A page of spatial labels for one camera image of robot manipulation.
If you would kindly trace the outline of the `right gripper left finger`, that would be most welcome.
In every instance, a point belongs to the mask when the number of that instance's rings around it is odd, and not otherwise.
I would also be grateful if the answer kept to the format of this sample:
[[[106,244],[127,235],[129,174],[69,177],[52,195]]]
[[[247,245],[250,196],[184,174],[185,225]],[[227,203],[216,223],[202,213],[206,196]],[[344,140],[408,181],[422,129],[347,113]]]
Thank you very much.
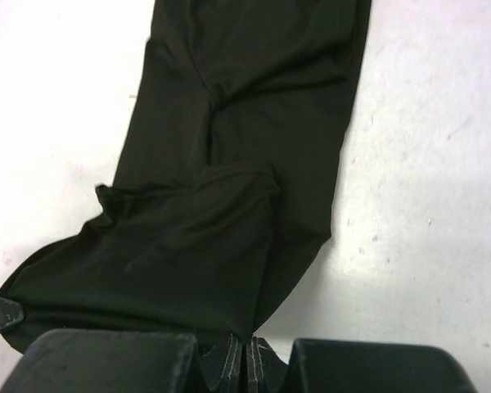
[[[54,330],[29,346],[3,392],[238,392],[230,337],[201,355],[193,335]]]

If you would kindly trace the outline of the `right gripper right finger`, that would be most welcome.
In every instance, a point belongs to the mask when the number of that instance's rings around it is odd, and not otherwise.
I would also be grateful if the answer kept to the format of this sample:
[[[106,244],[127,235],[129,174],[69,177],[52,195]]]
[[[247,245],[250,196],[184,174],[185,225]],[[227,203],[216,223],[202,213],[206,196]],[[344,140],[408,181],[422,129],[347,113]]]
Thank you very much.
[[[248,392],[473,392],[446,351],[432,346],[298,339],[284,363],[263,339],[245,348]]]

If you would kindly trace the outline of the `black printed t shirt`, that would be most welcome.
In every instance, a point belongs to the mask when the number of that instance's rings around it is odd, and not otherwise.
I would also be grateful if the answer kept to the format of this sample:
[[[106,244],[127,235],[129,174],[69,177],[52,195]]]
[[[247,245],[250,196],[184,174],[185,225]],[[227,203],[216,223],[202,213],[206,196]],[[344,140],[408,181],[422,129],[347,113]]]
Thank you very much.
[[[368,1],[158,1],[102,212],[0,296],[24,351],[62,328],[247,342],[331,236]]]

